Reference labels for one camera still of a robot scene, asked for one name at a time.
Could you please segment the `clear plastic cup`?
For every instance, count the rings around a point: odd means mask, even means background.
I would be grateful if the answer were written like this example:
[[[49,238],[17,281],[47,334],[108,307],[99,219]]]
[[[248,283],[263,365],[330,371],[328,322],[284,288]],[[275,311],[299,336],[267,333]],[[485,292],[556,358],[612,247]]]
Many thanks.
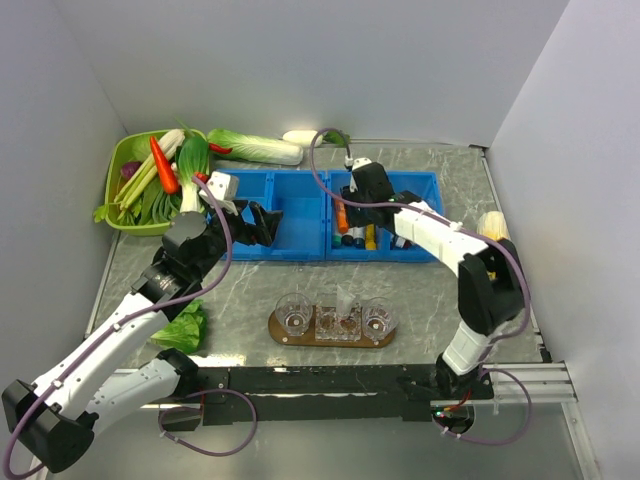
[[[361,311],[362,332],[374,344],[380,344],[399,323],[394,304],[385,297],[367,300]]]
[[[309,298],[300,292],[283,295],[275,308],[276,319],[289,336],[304,335],[311,322],[313,305]]]

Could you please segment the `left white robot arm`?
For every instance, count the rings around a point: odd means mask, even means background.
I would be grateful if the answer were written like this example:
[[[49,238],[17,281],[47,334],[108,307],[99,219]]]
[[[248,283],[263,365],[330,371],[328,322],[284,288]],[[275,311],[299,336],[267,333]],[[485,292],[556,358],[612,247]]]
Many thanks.
[[[169,397],[184,402],[195,395],[198,367],[175,348],[161,351],[118,382],[109,378],[133,350],[206,293],[204,277],[220,258],[231,258],[234,242],[273,243],[282,212],[267,211],[254,201],[233,205],[233,212],[208,208],[178,214],[151,265],[111,316],[57,366],[4,390],[11,433],[3,457],[7,478],[17,476],[10,467],[16,444],[58,473],[79,460],[99,432],[139,406]]]

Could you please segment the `white red toothpaste tube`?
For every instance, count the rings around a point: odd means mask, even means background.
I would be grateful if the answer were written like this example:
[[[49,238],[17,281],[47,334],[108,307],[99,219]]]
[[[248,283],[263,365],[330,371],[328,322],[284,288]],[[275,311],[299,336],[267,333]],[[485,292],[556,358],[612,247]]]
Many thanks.
[[[347,320],[354,308],[359,305],[359,297],[340,285],[336,288],[336,318],[338,321]]]

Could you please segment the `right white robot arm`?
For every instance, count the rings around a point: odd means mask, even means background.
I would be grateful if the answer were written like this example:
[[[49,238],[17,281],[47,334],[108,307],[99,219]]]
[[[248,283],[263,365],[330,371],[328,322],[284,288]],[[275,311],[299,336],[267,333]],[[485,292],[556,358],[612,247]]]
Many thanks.
[[[348,222],[373,224],[427,251],[457,279],[460,322],[436,360],[435,383],[459,398],[480,377],[493,345],[509,322],[530,314],[530,293],[514,244],[492,240],[446,219],[420,196],[396,192],[385,168],[368,158],[346,162],[350,183],[341,189]]]

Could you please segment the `clear square organizer tray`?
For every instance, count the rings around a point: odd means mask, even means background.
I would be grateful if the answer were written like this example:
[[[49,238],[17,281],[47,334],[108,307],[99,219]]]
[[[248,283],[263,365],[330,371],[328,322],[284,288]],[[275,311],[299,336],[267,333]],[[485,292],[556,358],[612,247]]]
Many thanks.
[[[349,314],[339,318],[333,306],[318,306],[315,314],[314,339],[322,343],[355,343],[362,338],[362,308],[356,303]]]

